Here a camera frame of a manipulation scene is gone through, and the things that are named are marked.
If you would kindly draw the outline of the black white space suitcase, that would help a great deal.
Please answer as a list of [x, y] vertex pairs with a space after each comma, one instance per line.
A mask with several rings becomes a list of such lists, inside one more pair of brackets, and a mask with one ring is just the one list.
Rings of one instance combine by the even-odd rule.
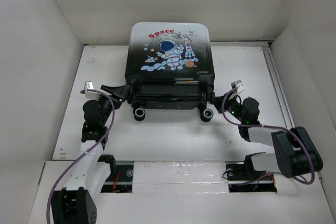
[[209, 31], [199, 23], [140, 22], [132, 27], [125, 82], [137, 121], [155, 110], [197, 108], [203, 122], [214, 113], [215, 71]]

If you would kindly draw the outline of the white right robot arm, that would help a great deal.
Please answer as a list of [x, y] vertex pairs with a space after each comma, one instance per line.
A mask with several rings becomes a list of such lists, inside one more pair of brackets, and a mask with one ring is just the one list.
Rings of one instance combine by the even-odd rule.
[[322, 158], [304, 127], [287, 129], [261, 124], [258, 119], [259, 102], [251, 97], [240, 101], [237, 97], [235, 92], [230, 91], [224, 96], [215, 97], [212, 104], [227, 122], [238, 127], [245, 141], [274, 148], [278, 172], [287, 178], [309, 173], [313, 177], [323, 169]]

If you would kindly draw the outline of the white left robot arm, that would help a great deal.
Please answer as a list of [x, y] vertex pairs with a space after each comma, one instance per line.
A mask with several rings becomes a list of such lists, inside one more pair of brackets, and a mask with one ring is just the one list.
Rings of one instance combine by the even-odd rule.
[[115, 111], [127, 99], [131, 87], [93, 87], [85, 83], [82, 94], [88, 99], [83, 105], [84, 123], [78, 157], [58, 177], [48, 196], [47, 223], [96, 223], [96, 200], [106, 180], [117, 175], [113, 155], [104, 155]]

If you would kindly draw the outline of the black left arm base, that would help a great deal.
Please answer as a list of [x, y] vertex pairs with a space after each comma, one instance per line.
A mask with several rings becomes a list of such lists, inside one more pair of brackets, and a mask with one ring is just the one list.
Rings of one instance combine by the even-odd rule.
[[132, 193], [134, 161], [116, 161], [113, 155], [101, 155], [100, 163], [109, 164], [111, 172], [102, 186], [102, 193]]

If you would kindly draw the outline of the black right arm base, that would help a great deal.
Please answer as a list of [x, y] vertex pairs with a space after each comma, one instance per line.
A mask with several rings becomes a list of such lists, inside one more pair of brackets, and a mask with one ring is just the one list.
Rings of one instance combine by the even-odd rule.
[[266, 171], [255, 170], [251, 156], [244, 161], [226, 162], [222, 179], [228, 182], [229, 193], [276, 193], [274, 176]]

